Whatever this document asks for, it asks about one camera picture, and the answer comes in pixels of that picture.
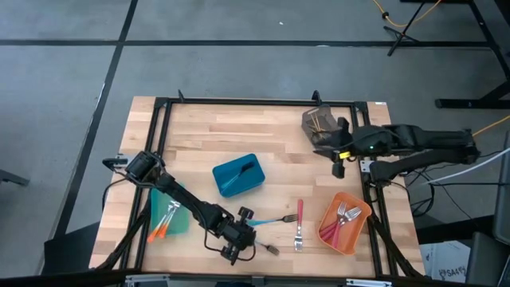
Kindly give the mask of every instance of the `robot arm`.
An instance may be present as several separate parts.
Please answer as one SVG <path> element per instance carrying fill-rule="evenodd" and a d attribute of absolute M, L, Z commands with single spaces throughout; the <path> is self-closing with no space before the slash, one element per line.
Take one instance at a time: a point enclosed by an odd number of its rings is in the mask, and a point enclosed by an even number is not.
<path fill-rule="evenodd" d="M 427 167 L 436 163 L 474 163 L 480 152 L 470 131 L 432 132 L 408 124 L 364 126 L 348 132 L 348 123 L 339 118 L 338 131 L 331 132 L 328 140 L 317 143 L 315 153 L 330 158 L 333 175 L 343 178 L 343 160 L 352 157 L 411 155 L 394 162 L 375 161 L 370 165 L 374 183 L 388 183 L 405 171 Z"/>
<path fill-rule="evenodd" d="M 114 172 L 118 159 L 106 159 L 103 164 Z M 186 188 L 175 182 L 175 178 L 165 171 L 165 163 L 156 154 L 141 151 L 126 167 L 124 178 L 137 187 L 157 188 L 180 202 L 193 214 L 199 225 L 217 238 L 223 237 L 227 246 L 221 255 L 233 265 L 240 251 L 253 246 L 257 232 L 246 224 L 246 219 L 253 217 L 253 211 L 242 207 L 239 210 L 240 220 L 218 204 L 203 202 L 192 195 Z"/>

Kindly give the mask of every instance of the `black floor stripe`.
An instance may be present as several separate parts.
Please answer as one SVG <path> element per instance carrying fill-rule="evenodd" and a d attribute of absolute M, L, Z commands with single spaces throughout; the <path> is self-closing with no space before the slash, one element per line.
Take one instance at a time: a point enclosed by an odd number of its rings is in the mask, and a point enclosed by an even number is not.
<path fill-rule="evenodd" d="M 113 78 L 115 77 L 117 67 L 119 66 L 120 55 L 122 54 L 122 49 L 124 47 L 120 43 L 125 41 L 128 36 L 137 4 L 138 0 L 131 0 L 126 20 L 124 21 L 124 25 L 120 32 L 119 40 L 116 42 L 117 46 L 113 52 L 112 61 L 110 62 L 110 66 L 108 67 L 108 71 L 104 79 L 103 88 L 97 101 L 96 109 L 92 114 L 92 121 L 88 126 L 83 146 L 81 147 L 80 154 L 78 155 L 75 171 L 70 179 L 68 190 L 66 191 L 67 195 L 65 196 L 64 206 L 58 220 L 57 228 L 53 235 L 54 238 L 65 235 L 67 232 L 71 216 L 73 215 L 74 205 L 78 198 L 78 192 L 80 191 L 80 186 L 87 168 L 88 159 L 90 158 L 92 147 L 96 140 L 97 130 L 99 129 L 101 118 L 103 117 L 104 107 L 106 106 L 106 102 L 112 88 Z"/>
<path fill-rule="evenodd" d="M 5 39 L 0 40 L 0 46 L 112 46 L 118 45 L 117 40 L 41 40 L 41 39 Z"/>
<path fill-rule="evenodd" d="M 394 41 L 294 41 L 294 40 L 128 40 L 128 46 L 304 46 L 304 47 L 391 47 Z M 489 47 L 486 41 L 403 41 L 402 47 Z"/>

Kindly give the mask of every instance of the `green tray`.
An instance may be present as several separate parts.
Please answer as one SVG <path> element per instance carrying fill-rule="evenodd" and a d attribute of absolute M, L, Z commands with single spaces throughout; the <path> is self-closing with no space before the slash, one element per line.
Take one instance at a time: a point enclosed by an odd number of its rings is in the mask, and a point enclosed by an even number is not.
<path fill-rule="evenodd" d="M 153 188 L 151 190 L 151 231 L 156 228 L 161 218 L 168 212 L 168 203 L 172 197 Z M 167 235 L 183 234 L 190 226 L 190 212 L 184 206 L 175 211 L 167 229 Z"/>

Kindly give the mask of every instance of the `butcher block tabletop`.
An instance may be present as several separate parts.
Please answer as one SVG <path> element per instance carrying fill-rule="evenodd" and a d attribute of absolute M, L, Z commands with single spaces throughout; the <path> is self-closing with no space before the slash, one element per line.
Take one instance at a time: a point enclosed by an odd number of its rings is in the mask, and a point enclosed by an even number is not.
<path fill-rule="evenodd" d="M 136 155 L 144 149 L 155 97 L 136 96 L 127 117 L 119 152 Z M 203 246 L 204 230 L 190 215 L 185 234 L 147 243 L 143 271 L 200 274 L 249 274 L 306 277 L 374 277 L 371 246 L 365 224 L 355 246 L 355 255 L 346 256 L 330 249 L 317 237 L 316 230 L 338 192 L 363 199 L 359 168 L 345 162 L 345 178 L 332 175 L 332 162 L 314 154 L 301 129 L 301 115 L 313 107 L 257 106 L 235 104 L 173 104 L 163 159 L 167 171 L 199 199 L 215 202 L 232 214 L 241 206 L 253 210 L 254 219 L 280 218 L 297 213 L 298 199 L 304 200 L 303 252 L 294 251 L 296 223 L 275 222 L 256 227 L 257 240 L 280 250 L 275 256 L 261 246 L 257 256 L 234 266 L 219 253 Z M 374 125 L 389 124 L 385 103 L 369 102 Z M 333 116 L 351 121 L 349 108 L 331 108 Z M 154 150 L 158 143 L 156 132 Z M 253 153 L 265 173 L 264 183 L 232 198 L 223 198 L 212 174 L 213 167 Z M 120 179 L 118 175 L 112 181 Z M 404 184 L 403 179 L 396 178 Z M 135 186 L 122 182 L 108 192 L 90 267 L 101 264 L 120 242 L 128 227 Z M 391 235 L 404 256 L 424 273 L 422 256 L 406 192 L 401 187 L 384 188 Z M 139 235 L 133 240 L 128 267 L 134 266 Z M 208 237 L 208 245 L 221 249 L 224 239 Z M 382 270 L 389 273 L 386 250 L 379 238 Z M 241 252 L 249 258 L 252 248 Z"/>

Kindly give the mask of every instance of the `orange tray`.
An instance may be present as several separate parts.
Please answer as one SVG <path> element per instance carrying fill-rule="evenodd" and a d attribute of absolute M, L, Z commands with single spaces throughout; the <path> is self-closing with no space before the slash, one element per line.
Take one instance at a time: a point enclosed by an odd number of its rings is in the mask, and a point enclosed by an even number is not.
<path fill-rule="evenodd" d="M 359 207 L 361 209 L 361 214 L 353 221 L 346 223 L 339 230 L 339 242 L 338 246 L 335 248 L 332 245 L 333 238 L 324 241 L 319 232 L 324 227 L 331 225 L 333 222 L 337 221 L 336 211 L 338 210 L 338 206 L 340 202 L 347 203 L 347 209 L 350 210 L 354 207 Z M 358 241 L 359 234 L 361 233 L 361 229 L 369 217 L 372 214 L 372 209 L 368 204 L 366 204 L 363 200 L 356 198 L 355 196 L 349 195 L 345 192 L 339 192 L 335 195 L 329 208 L 326 210 L 324 217 L 322 218 L 322 222 L 320 223 L 319 229 L 317 230 L 317 236 L 321 240 L 322 243 L 331 247 L 332 249 L 340 252 L 345 255 L 355 254 L 354 247 L 356 246 L 356 242 Z"/>

